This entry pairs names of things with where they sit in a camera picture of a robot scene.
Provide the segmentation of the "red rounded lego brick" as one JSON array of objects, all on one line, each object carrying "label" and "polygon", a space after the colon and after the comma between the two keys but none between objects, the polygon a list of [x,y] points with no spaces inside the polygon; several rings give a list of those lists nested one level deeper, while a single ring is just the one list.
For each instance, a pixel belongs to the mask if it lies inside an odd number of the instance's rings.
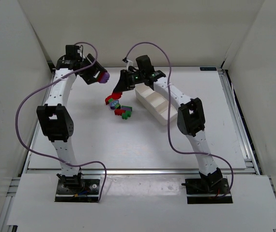
[{"label": "red rounded lego brick", "polygon": [[97,76],[97,82],[98,83],[101,83],[101,84],[104,84],[106,82],[106,74],[103,72],[103,73],[100,73],[98,76]]}]

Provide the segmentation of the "purple paw print lego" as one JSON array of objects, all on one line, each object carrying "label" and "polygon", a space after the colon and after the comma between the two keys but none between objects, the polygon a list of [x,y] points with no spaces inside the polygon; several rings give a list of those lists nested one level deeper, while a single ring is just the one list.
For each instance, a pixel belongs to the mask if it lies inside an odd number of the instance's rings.
[{"label": "purple paw print lego", "polygon": [[119,100],[114,100],[114,99],[111,100],[111,102],[109,103],[109,106],[110,106],[111,110],[116,110],[116,109],[120,109],[121,108]]}]

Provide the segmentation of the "purple curved lego brick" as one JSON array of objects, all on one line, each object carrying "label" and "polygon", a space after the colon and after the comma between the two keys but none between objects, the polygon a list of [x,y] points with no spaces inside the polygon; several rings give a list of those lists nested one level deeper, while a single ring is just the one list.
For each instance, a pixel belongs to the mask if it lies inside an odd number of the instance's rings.
[{"label": "purple curved lego brick", "polygon": [[110,74],[108,72],[105,72],[105,74],[106,74],[106,82],[105,83],[107,83],[110,78]]}]

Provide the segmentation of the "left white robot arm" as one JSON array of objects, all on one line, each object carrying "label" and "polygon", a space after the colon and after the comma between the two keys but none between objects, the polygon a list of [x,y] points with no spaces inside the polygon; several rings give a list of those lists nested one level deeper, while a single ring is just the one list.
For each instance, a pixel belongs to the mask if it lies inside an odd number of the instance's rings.
[{"label": "left white robot arm", "polygon": [[83,55],[83,45],[67,45],[65,55],[57,62],[49,96],[44,105],[36,109],[43,135],[49,139],[61,160],[59,178],[77,177],[80,173],[71,141],[74,122],[66,108],[72,85],[78,77],[88,85],[105,84],[109,73],[92,54]]}]

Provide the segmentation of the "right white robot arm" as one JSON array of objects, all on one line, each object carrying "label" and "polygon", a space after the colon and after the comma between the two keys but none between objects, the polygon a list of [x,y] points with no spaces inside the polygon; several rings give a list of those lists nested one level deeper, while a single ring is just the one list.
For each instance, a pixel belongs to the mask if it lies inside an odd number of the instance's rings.
[{"label": "right white robot arm", "polygon": [[223,175],[214,161],[205,136],[205,115],[202,101],[183,94],[170,82],[170,77],[161,70],[155,70],[147,55],[136,58],[138,67],[128,65],[120,71],[120,78],[113,94],[133,90],[136,85],[144,84],[160,94],[177,111],[177,127],[189,140],[199,165],[199,175],[208,187],[219,183]]}]

